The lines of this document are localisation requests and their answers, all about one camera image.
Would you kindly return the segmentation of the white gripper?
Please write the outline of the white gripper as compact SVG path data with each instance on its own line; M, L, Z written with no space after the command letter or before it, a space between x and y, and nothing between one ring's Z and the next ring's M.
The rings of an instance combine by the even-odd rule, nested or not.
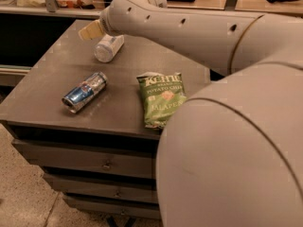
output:
M111 4L101 12L99 20L95 20L83 27L79 31L79 36L82 40L86 41L101 38L105 32L110 35L125 34L125 16L125 0L113 0Z

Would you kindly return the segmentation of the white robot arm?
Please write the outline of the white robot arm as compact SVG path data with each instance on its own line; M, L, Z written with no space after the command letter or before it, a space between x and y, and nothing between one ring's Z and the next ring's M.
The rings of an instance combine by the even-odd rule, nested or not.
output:
M164 227L303 227L303 19L113 0L80 31L144 37L222 75L164 128Z

